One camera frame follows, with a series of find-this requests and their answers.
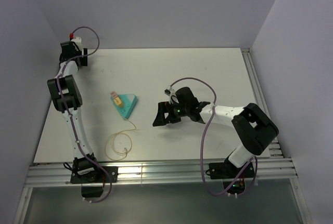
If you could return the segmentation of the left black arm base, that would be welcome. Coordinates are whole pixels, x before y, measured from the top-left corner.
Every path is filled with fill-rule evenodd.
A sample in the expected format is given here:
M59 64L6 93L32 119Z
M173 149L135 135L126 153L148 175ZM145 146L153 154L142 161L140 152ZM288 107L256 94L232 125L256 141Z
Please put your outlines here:
M94 157L75 158L73 165L63 164L71 170L70 183L81 185L81 196L92 203L101 202L111 193L112 184L117 182L117 166L100 166Z

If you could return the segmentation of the pink usb charger plug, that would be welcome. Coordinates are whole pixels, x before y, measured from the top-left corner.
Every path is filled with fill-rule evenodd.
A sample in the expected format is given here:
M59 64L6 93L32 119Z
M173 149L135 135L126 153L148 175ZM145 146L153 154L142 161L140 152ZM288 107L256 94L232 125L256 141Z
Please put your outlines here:
M115 101L119 100L119 95L115 91L112 91L110 93L110 95L111 95L113 100L115 100Z

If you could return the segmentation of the teal triangular power strip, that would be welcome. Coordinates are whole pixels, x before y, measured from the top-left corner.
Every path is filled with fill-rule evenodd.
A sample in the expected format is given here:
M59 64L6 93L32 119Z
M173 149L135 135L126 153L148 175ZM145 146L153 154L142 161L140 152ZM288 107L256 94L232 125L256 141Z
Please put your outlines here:
M135 94L120 94L115 98L111 97L111 100L118 113L123 118L128 120L136 106L138 99Z

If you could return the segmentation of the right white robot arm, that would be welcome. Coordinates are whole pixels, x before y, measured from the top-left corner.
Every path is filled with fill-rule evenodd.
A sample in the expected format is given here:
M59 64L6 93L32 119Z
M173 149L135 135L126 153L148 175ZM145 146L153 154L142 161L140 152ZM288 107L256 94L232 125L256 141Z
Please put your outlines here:
M195 123L215 123L233 128L241 144L227 157L225 171L237 177L243 166L254 156L259 156L278 136L279 130L273 121L255 103L244 107L216 106L207 101L199 101L189 87L178 90L168 88L165 94L169 101L158 103L158 111L153 126L179 123L188 117Z

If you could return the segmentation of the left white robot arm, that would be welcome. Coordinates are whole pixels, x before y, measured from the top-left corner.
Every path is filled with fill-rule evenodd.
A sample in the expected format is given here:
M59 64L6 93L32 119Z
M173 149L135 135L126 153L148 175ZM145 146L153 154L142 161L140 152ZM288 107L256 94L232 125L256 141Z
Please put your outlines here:
M101 177L101 168L96 166L97 160L87 141L81 112L83 101L74 79L79 68L87 66L87 49L82 47L80 37L70 37L60 46L59 72L47 81L47 86L55 109L62 114L69 129L74 154L70 170L75 176L95 182Z

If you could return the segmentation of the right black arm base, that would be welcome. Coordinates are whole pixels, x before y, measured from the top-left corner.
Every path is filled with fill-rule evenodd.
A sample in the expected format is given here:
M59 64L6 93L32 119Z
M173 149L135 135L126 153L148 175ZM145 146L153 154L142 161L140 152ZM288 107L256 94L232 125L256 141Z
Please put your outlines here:
M255 161L255 165L250 161L243 167L237 168L225 160L224 162L209 163L209 168L205 174L212 180L222 180L223 193L237 198L255 184L257 172L257 161Z

